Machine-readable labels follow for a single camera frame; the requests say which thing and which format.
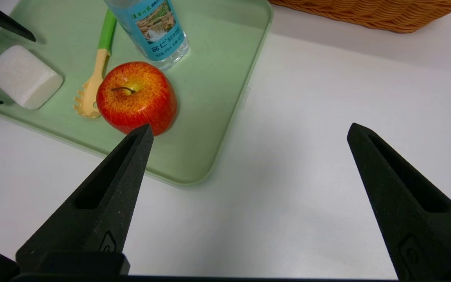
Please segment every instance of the water bottle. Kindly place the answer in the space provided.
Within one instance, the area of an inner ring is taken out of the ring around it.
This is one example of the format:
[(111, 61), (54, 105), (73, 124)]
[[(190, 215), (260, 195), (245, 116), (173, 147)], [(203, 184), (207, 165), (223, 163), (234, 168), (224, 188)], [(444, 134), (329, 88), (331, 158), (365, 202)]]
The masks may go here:
[(104, 0), (149, 63), (167, 70), (189, 51), (170, 0)]

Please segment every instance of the table surface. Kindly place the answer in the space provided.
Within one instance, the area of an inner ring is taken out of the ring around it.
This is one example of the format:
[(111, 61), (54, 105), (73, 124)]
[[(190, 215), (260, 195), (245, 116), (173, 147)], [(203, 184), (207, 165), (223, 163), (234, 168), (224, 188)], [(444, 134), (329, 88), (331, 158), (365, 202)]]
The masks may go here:
[[(395, 278), (346, 142), (352, 122), (451, 198), (451, 14), (394, 34), (274, 11), (211, 178), (185, 189), (144, 178), (131, 274)], [(0, 119), (0, 252), (14, 259), (100, 162)]]

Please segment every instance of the plastic tray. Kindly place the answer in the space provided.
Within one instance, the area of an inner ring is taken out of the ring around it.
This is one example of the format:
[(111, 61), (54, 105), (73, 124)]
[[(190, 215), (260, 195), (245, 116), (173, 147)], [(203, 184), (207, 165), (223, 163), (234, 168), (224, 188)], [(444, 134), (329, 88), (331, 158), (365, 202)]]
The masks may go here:
[[(267, 0), (173, 0), (190, 44), (189, 55), (166, 71), (179, 113), (154, 139), (147, 173), (181, 186), (211, 172), (272, 21)], [(91, 76), (107, 7), (100, 0), (22, 0), (11, 16), (31, 30), (33, 43), (0, 31), (0, 54), (22, 45), (64, 77), (39, 110), (19, 107), (0, 90), (0, 115), (67, 143), (107, 155), (123, 138), (102, 118), (73, 110), (73, 98)], [(107, 71), (144, 60), (118, 25)]]

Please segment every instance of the white sponge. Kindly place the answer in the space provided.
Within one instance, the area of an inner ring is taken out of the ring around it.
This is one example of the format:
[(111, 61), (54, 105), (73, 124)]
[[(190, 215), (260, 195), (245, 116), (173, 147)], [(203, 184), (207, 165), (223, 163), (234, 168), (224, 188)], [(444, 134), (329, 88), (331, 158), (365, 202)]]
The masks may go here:
[(64, 79), (26, 48), (16, 45), (0, 56), (0, 88), (20, 106), (40, 108)]

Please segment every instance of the wicker basket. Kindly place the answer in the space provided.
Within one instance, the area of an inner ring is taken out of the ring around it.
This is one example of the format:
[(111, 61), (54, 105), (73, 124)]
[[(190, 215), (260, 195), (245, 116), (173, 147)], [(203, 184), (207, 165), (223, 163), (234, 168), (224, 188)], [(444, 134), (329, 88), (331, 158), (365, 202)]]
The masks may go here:
[(451, 13), (451, 0), (269, 0), (371, 29), (411, 33)]

